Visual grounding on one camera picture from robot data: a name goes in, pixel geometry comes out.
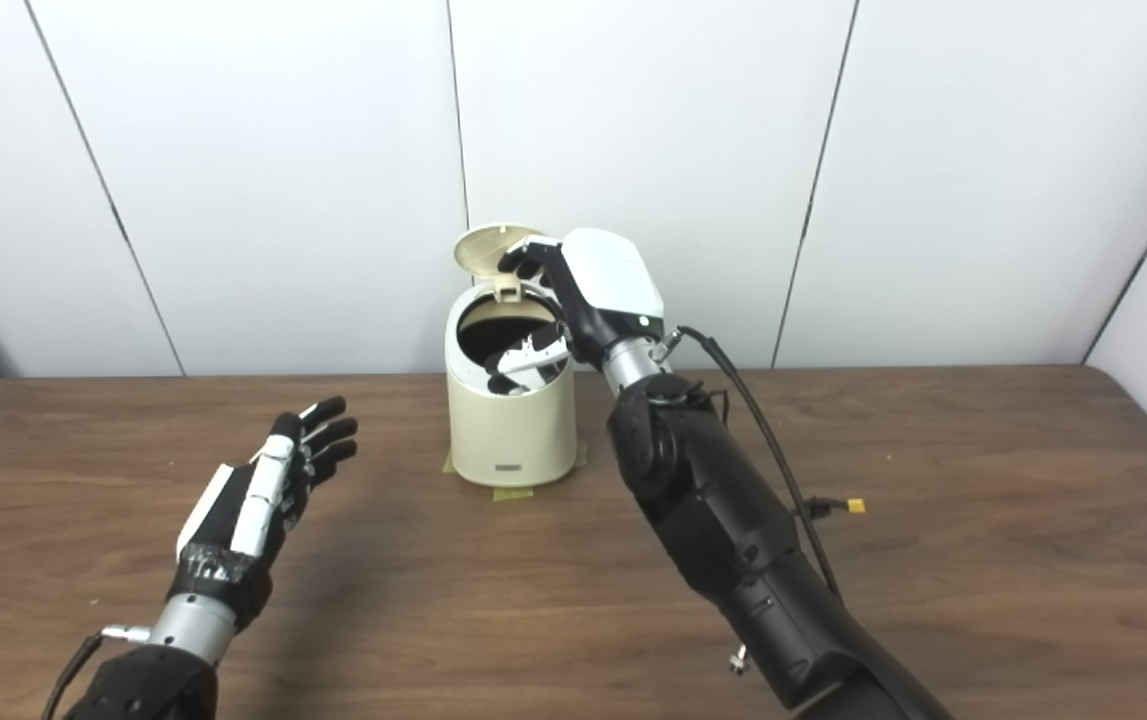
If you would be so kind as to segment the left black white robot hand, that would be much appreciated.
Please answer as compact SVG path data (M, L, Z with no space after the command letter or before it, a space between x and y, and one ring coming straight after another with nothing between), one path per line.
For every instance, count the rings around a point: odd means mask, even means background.
M213 600L243 632L273 592L271 569L313 492L357 455L358 421L343 396L282 413L252 459L218 465L175 542L169 598Z

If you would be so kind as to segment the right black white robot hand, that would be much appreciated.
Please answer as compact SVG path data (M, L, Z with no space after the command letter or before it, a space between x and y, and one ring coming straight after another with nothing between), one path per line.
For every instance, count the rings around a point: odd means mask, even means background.
M632 241L609 230L578 228L564 238L528 234L506 246L497 271L540 277L559 306L556 322L490 357L485 368L526 388L535 371L564 360L602 374L614 396L664 363L647 352L664 334L664 302Z

